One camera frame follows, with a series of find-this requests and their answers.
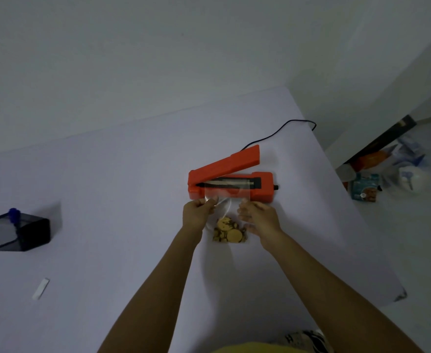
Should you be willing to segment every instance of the white paper strip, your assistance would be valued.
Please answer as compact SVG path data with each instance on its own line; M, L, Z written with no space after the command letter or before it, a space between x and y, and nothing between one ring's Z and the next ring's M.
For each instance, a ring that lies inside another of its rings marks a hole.
M32 295L33 300L39 300L42 293L46 289L47 284L49 283L49 279L42 279L42 281L39 284L39 287L37 288L36 292L34 292L34 295Z

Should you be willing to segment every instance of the black mesh pen holder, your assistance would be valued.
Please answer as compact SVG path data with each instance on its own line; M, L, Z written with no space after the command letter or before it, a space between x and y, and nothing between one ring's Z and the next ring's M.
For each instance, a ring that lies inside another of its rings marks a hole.
M15 208L0 215L0 251L28 251L48 242L47 218L21 213Z

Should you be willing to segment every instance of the orange heat sealer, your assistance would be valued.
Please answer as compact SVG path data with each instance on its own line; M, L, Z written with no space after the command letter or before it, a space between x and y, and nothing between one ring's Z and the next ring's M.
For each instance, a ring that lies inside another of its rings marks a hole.
M204 198L205 195L210 196L210 192L217 193L220 189L228 197L245 197L249 190L252 201L270 203L273 201L274 191L278 189L271 172L253 172L250 175L233 173L256 165L259 165L259 145L194 169L188 177L189 198Z

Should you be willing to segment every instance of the plastic bag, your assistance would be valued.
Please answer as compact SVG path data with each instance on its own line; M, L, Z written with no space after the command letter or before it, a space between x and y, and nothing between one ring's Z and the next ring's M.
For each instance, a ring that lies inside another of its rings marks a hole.
M238 206L243 199L250 200L250 180L234 179L225 181L223 188L205 188L206 200L215 196L219 201L214 214L209 216L206 228L212 240L222 243L243 243L247 240L246 229L238 217Z

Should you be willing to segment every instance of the right hand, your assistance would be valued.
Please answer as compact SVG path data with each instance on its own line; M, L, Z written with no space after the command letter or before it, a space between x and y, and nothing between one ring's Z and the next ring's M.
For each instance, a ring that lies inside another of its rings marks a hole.
M267 204L244 199L238 208L238 214L238 219L249 223L245 228L259 236L261 245L268 251L286 235L281 229L276 210Z

